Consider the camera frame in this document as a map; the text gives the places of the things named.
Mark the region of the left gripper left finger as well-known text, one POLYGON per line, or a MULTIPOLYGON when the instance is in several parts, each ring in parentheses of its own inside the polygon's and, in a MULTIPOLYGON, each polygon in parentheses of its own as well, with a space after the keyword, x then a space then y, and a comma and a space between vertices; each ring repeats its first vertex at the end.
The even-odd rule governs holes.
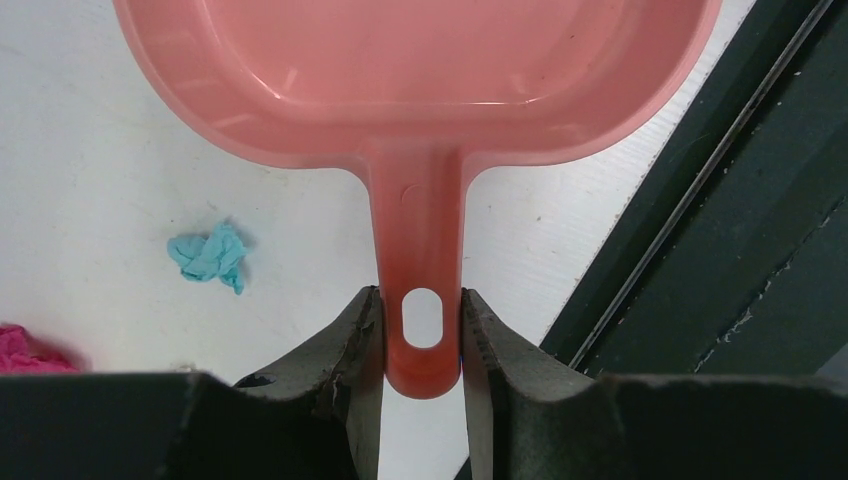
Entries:
POLYGON ((202 372, 1 380, 5 479, 374 479, 382 301, 234 384, 202 372))

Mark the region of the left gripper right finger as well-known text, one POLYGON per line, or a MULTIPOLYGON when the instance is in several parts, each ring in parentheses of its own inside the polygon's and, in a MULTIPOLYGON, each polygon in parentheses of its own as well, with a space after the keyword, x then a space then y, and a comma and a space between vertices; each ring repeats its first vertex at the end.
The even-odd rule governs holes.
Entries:
POLYGON ((461 296, 476 479, 843 479, 847 387, 816 377, 587 377, 461 296))

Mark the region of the pink plastic dustpan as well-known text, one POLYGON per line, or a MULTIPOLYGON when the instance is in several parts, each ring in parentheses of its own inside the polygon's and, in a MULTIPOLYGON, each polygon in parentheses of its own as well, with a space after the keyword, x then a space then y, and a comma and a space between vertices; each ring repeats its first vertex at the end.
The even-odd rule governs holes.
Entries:
POLYGON ((118 1, 168 108, 226 152, 341 169, 370 199, 385 374, 460 374, 466 193, 483 171, 579 160, 649 121, 718 1, 118 1))

